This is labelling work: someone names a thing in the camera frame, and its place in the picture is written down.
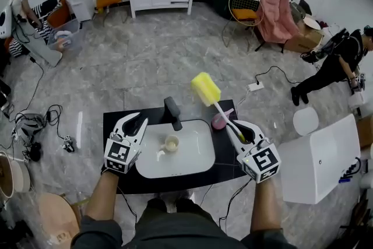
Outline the white round lid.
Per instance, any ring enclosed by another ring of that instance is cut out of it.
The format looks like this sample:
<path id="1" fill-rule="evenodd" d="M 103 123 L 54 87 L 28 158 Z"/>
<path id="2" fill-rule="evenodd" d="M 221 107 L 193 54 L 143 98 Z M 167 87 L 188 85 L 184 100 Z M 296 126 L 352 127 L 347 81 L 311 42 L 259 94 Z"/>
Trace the white round lid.
<path id="1" fill-rule="evenodd" d="M 296 111 L 293 116 L 293 125 L 295 131 L 301 136 L 306 136 L 316 131 L 319 127 L 317 112 L 312 107 Z"/>

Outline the cream cup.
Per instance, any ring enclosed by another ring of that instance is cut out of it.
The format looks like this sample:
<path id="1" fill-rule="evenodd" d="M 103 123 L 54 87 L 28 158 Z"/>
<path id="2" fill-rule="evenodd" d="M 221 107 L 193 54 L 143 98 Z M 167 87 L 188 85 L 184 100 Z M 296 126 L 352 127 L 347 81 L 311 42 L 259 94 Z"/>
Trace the cream cup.
<path id="1" fill-rule="evenodd" d="M 180 141 L 176 135 L 166 137 L 164 144 L 160 146 L 158 152 L 175 153 L 179 148 Z"/>

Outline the person's right forearm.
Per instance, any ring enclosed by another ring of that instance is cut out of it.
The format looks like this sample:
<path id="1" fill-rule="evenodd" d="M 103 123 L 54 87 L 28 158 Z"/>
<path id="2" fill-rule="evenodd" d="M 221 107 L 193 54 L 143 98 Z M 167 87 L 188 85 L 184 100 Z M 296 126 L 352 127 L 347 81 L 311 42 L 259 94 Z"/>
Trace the person's right forearm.
<path id="1" fill-rule="evenodd" d="M 281 228 L 281 214 L 272 179 L 258 183 L 255 187 L 254 205 L 250 232 L 277 230 Z"/>

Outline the round wooden stool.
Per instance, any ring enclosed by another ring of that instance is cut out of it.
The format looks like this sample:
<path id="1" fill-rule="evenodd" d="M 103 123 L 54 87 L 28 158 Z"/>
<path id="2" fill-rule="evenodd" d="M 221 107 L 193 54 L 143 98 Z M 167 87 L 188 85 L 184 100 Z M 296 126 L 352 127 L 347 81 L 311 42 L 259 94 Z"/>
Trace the round wooden stool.
<path id="1" fill-rule="evenodd" d="M 45 192 L 39 197 L 38 208 L 42 228 L 53 249 L 71 249 L 79 224 L 69 202 L 60 195 Z"/>

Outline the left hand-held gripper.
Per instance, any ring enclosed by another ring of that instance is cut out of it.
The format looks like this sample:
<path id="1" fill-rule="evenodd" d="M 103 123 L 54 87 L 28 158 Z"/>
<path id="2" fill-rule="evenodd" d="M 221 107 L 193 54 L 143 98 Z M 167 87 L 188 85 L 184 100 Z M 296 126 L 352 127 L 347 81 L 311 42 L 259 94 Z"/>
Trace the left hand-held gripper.
<path id="1" fill-rule="evenodd" d="M 126 174 L 137 161 L 148 118 L 140 113 L 128 114 L 114 126 L 104 151 L 104 166 L 110 171 Z"/>

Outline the round beige drum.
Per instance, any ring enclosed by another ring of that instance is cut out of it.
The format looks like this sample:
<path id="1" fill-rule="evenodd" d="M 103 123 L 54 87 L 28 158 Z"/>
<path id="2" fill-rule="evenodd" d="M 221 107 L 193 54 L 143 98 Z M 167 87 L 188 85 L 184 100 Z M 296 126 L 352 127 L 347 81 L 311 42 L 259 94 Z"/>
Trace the round beige drum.
<path id="1" fill-rule="evenodd" d="M 23 161 L 13 160 L 5 152 L 0 151 L 0 191 L 8 199 L 14 193 L 29 192 L 30 174 Z"/>

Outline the white sink basin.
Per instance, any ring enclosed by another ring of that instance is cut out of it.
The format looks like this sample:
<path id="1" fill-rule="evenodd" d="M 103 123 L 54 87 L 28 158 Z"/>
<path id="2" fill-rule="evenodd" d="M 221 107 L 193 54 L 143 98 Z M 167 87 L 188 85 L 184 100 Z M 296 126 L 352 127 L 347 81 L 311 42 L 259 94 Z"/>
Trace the white sink basin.
<path id="1" fill-rule="evenodd" d="M 170 124 L 146 128 L 136 161 L 136 169 L 146 178 L 166 178 L 201 173 L 210 169 L 215 152 L 210 127 L 203 120 L 183 121 L 182 130 L 174 131 Z M 175 153 L 158 152 L 167 136 L 176 135 L 180 141 Z"/>

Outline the pink soap bottle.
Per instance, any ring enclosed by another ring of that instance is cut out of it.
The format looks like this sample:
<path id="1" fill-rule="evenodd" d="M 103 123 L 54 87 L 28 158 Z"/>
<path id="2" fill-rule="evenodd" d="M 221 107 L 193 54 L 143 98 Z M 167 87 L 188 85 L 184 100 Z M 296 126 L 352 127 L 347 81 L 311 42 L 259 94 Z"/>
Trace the pink soap bottle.
<path id="1" fill-rule="evenodd" d="M 234 111 L 233 108 L 224 112 L 225 116 L 229 118 L 230 114 Z M 215 130 L 221 130 L 226 127 L 227 122 L 220 113 L 217 113 L 211 121 L 211 125 Z"/>

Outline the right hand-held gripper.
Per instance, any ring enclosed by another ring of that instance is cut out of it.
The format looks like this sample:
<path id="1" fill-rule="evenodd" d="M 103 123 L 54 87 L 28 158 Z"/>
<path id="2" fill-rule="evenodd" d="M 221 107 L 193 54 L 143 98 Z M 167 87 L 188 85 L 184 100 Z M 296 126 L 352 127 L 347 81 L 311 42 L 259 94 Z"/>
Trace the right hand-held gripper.
<path id="1" fill-rule="evenodd" d="M 226 129 L 238 153 L 241 170 L 257 184 L 275 176 L 280 170 L 281 160 L 274 143 L 269 143 L 262 130 L 251 122 L 234 120 L 233 124 L 241 134 L 231 124 L 227 124 Z"/>

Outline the yellow sponge brush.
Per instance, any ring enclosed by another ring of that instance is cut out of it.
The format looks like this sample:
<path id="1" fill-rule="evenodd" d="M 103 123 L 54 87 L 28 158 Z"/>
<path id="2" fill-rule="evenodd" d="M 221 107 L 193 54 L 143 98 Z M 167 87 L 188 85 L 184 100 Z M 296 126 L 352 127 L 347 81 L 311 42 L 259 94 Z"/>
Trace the yellow sponge brush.
<path id="1" fill-rule="evenodd" d="M 199 73 L 196 77 L 194 77 L 191 81 L 192 89 L 196 92 L 196 94 L 200 97 L 202 103 L 209 107 L 214 105 L 220 115 L 223 117 L 225 122 L 232 127 L 232 129 L 237 133 L 238 137 L 241 141 L 246 142 L 246 139 L 243 133 L 238 129 L 238 127 L 228 119 L 225 112 L 219 105 L 219 101 L 221 98 L 221 90 L 218 86 L 214 83 L 210 75 L 206 72 Z"/>

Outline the small round white table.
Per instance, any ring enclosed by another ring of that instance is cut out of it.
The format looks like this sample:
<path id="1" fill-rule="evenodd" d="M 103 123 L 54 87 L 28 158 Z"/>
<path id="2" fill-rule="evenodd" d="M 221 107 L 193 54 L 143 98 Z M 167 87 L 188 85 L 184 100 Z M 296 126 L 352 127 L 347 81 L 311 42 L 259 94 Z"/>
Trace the small round white table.
<path id="1" fill-rule="evenodd" d="M 320 25 L 318 24 L 318 22 L 317 22 L 316 20 L 314 20 L 312 17 L 305 16 L 305 17 L 303 18 L 303 21 L 304 21 L 304 23 L 305 23 L 308 27 L 310 27 L 310 28 L 312 28 L 312 29 L 314 29 L 314 30 L 320 30 L 320 29 L 321 29 L 321 27 L 320 27 Z"/>

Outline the pink folding chair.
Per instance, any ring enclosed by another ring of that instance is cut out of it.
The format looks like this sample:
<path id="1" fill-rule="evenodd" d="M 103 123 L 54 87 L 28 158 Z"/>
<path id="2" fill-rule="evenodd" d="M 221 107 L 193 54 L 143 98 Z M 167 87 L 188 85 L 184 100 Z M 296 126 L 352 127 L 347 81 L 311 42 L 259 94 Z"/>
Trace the pink folding chair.
<path id="1" fill-rule="evenodd" d="M 283 53 L 285 43 L 299 33 L 291 14 L 290 0 L 260 0 L 260 3 L 257 14 L 261 22 L 257 28 L 263 41 L 255 52 L 265 43 L 275 43 L 281 45 Z"/>

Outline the cardboard box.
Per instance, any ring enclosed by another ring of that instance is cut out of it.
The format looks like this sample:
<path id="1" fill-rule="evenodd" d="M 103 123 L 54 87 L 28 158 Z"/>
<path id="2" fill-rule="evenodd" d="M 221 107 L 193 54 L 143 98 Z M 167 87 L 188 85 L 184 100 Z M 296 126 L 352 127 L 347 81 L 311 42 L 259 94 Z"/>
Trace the cardboard box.
<path id="1" fill-rule="evenodd" d="M 307 26 L 303 21 L 297 23 L 299 33 L 286 41 L 285 50 L 304 53 L 316 48 L 323 39 L 322 31 Z"/>

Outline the white rectangular bathtub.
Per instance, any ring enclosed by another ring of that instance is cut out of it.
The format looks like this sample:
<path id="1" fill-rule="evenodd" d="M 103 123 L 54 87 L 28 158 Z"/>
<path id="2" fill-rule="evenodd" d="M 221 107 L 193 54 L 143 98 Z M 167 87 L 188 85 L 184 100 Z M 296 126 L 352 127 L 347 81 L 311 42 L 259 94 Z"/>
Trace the white rectangular bathtub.
<path id="1" fill-rule="evenodd" d="M 283 200 L 317 204 L 360 157 L 353 114 L 298 139 L 282 143 L 280 178 Z"/>

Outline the black bathtub faucet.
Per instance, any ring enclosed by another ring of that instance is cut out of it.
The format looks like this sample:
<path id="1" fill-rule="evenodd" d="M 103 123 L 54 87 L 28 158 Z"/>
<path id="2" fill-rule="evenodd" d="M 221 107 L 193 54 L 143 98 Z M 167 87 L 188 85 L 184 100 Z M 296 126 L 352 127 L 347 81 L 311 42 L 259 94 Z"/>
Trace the black bathtub faucet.
<path id="1" fill-rule="evenodd" d="M 361 169 L 361 159 L 356 157 L 356 163 L 352 164 L 346 172 L 340 177 L 339 184 L 340 183 L 347 183 L 350 182 L 353 176 L 360 172 Z"/>

